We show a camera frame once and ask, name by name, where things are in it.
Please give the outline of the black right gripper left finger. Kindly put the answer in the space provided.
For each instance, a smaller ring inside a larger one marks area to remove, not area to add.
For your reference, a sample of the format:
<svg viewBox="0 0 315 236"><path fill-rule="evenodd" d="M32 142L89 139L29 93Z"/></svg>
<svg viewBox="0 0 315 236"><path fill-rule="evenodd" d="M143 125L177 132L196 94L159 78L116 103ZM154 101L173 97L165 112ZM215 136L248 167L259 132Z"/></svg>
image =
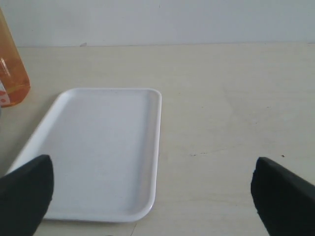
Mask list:
<svg viewBox="0 0 315 236"><path fill-rule="evenodd" d="M0 234L32 236L54 192L49 155L40 155L0 178Z"/></svg>

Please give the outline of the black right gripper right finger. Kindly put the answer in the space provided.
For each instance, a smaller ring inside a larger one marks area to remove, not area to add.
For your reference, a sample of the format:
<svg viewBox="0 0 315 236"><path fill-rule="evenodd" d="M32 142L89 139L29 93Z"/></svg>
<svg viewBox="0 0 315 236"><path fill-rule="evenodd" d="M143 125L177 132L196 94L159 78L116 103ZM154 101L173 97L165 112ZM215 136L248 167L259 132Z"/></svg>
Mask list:
<svg viewBox="0 0 315 236"><path fill-rule="evenodd" d="M315 186L287 168L267 157L258 158L251 195L269 235L315 234Z"/></svg>

